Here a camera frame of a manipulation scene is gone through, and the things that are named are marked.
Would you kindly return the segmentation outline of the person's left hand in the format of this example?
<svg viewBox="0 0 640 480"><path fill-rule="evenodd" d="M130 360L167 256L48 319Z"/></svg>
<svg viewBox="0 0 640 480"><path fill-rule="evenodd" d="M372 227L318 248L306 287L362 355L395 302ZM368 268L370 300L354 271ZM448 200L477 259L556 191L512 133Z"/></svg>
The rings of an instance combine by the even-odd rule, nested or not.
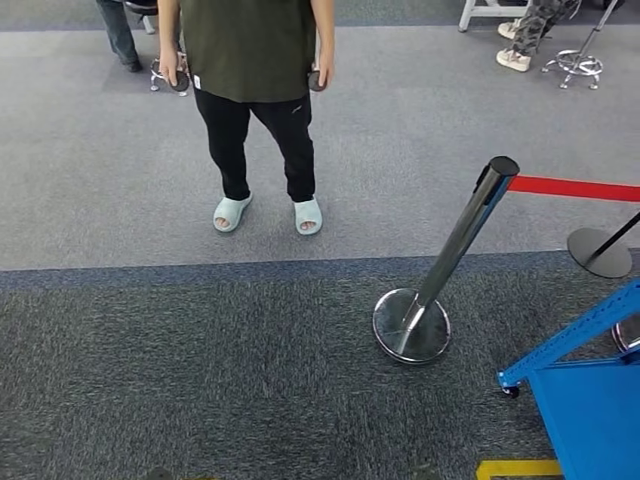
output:
<svg viewBox="0 0 640 480"><path fill-rule="evenodd" d="M322 46L318 51L318 62L318 86L321 90L328 88L334 75L334 48L333 46Z"/></svg>

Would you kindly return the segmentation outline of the person's right hand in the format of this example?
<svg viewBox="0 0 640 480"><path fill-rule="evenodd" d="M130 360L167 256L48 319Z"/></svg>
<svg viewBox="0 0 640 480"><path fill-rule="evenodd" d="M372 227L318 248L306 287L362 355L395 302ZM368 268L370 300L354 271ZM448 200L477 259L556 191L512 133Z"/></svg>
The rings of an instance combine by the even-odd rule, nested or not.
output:
<svg viewBox="0 0 640 480"><path fill-rule="evenodd" d="M162 43L159 50L159 72L171 87L178 84L178 52L177 47L171 43Z"/></svg>

